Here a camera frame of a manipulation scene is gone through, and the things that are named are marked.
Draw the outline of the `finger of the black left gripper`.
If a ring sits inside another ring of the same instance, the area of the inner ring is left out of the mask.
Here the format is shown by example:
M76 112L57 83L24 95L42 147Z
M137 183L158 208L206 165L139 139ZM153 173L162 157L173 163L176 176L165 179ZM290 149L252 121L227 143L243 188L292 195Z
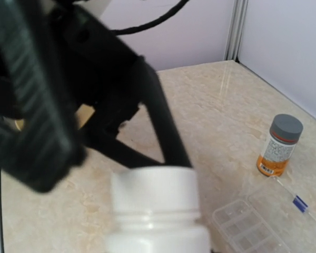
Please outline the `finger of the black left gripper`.
M164 166L192 166L173 120L160 79L144 57L136 59L123 78L113 85L81 128L87 147L129 168L159 166L160 162L117 140L122 123L129 121L144 104L163 154Z

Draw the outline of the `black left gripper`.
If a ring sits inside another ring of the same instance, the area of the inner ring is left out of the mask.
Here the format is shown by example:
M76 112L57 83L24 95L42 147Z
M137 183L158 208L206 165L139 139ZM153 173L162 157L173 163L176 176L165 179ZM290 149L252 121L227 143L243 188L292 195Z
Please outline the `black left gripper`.
M117 132L144 102L145 60L79 5L46 13L70 96L86 130Z

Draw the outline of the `small white pill bottle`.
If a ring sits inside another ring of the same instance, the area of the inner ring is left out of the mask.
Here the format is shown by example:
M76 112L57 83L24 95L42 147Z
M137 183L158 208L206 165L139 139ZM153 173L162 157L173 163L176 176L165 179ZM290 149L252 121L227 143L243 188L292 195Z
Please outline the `small white pill bottle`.
M107 252L210 252L194 169L143 167L111 176L115 228Z

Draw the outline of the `clear plastic pill organizer box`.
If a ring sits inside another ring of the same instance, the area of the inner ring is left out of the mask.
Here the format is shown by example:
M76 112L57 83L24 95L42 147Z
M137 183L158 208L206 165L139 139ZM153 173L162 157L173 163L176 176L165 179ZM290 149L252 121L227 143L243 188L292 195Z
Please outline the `clear plastic pill organizer box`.
M212 213L228 252L316 252L316 212L278 177Z

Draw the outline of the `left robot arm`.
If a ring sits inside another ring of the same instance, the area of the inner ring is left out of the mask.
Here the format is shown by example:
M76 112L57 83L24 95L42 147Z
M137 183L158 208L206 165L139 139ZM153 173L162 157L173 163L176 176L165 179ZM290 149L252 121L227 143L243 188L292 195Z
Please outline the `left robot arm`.
M185 1L154 13L139 1L124 1L119 27L101 17L112 1L42 1L60 62L77 106L91 114L81 124L85 145L128 167L181 166L191 161L174 123L156 71L124 36L154 28L175 15ZM162 161L136 151L117 137L122 126L144 107L163 156Z

